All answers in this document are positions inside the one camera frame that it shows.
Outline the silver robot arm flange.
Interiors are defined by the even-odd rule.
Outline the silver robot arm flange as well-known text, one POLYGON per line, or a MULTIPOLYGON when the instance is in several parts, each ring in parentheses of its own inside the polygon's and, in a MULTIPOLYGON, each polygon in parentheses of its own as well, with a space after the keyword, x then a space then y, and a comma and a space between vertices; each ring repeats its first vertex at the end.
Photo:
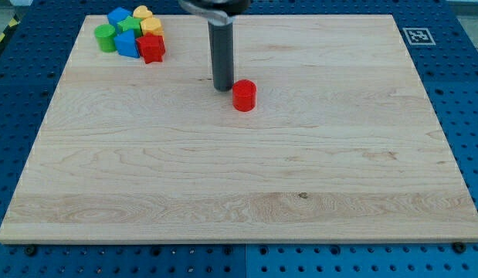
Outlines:
POLYGON ((178 0, 186 12, 206 19, 209 23, 224 26, 246 11, 250 0, 178 0))

